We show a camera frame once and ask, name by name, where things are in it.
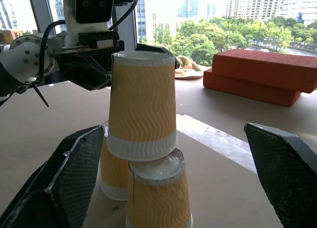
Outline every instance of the table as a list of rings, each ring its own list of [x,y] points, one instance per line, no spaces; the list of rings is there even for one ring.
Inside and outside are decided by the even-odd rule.
[[[202,78],[175,82],[178,114],[243,141],[247,141],[246,122],[280,128],[301,137],[317,153],[317,91],[302,93],[292,107],[284,107],[204,88]]]
[[[40,91],[49,108],[34,90],[15,94],[0,107],[0,213],[65,136],[108,119],[109,89],[86,91],[64,82]],[[244,123],[256,122],[301,134],[315,146],[315,99],[315,93],[304,94],[286,108],[205,89],[201,79],[176,81],[177,113],[242,140]],[[282,227],[255,173],[183,133],[178,139],[186,159],[194,227]],[[124,228],[125,203],[107,199],[99,179],[84,227]]]

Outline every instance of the orange brick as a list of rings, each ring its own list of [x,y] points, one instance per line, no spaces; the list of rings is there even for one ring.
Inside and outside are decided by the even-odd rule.
[[[292,106],[301,95],[298,91],[224,77],[211,69],[204,72],[204,87],[282,106]]]
[[[234,49],[213,57],[215,74],[311,93],[317,88],[317,57]]]

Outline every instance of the yellow paper cup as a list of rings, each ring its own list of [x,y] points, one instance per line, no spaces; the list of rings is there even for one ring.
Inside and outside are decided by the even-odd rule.
[[[116,158],[112,155],[106,144],[108,133],[107,125],[104,125],[105,137],[100,157],[101,189],[103,193],[117,201],[126,201],[128,194],[128,161]]]
[[[151,162],[129,162],[127,228],[191,228],[182,152]]]
[[[107,145],[116,157],[151,161],[176,146],[175,58],[149,51],[112,55]]]

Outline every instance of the cable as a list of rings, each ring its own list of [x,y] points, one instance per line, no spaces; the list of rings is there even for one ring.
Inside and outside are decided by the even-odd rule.
[[[49,34],[51,30],[61,24],[66,24],[65,20],[58,20],[56,22],[51,23],[44,31],[41,47],[40,47],[40,59],[39,59],[39,82],[38,84],[41,84],[44,81],[44,59],[45,59],[45,50],[46,50],[46,43],[49,38]]]
[[[138,0],[133,0],[131,7],[128,9],[127,12],[117,21],[115,22],[109,30],[113,30],[115,27],[117,27],[123,20],[125,20],[126,17],[133,11],[133,9],[137,6]]]

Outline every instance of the tree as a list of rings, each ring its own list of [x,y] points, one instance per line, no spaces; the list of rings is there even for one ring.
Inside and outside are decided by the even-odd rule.
[[[30,31],[25,31],[25,32],[22,33],[22,35],[28,35],[28,34],[31,34],[31,32]]]
[[[311,34],[307,27],[301,23],[295,24],[291,31],[295,39],[302,38],[303,40],[306,40],[306,38],[311,37]]]
[[[147,44],[148,43],[148,40],[147,38],[142,38],[141,41],[140,41],[141,44]]]
[[[307,44],[307,45],[313,45],[314,39],[312,37],[308,37],[308,38],[306,38],[304,43]]]
[[[170,30],[168,28],[157,28],[154,33],[154,39],[159,44],[163,44],[165,46],[170,46],[172,44],[172,35],[170,34]]]
[[[163,45],[175,55],[192,58],[195,62],[211,66],[217,52],[236,48],[248,48],[256,42],[271,43],[276,48],[285,48],[294,41],[301,44],[317,43],[317,30],[307,29],[302,24],[294,24],[294,19],[272,18],[267,22],[253,19],[215,17],[210,20],[186,20],[176,28],[173,37],[168,29],[157,28],[152,45]]]
[[[300,37],[295,39],[295,43],[298,44],[298,45],[301,45],[302,42],[303,42],[303,39],[300,38]]]
[[[282,16],[276,16],[276,17],[272,17],[270,18],[268,22],[273,22],[276,27],[293,27],[295,24],[296,24],[296,19],[293,19],[293,18],[288,18],[288,19],[285,19],[284,17]]]
[[[190,41],[193,47],[191,58],[200,65],[211,66],[213,55],[217,53],[212,41],[205,34],[193,34]]]
[[[314,21],[313,23],[307,25],[307,28],[311,29],[317,29],[317,21]]]
[[[317,44],[317,29],[311,32],[311,35],[314,40],[314,44]]]

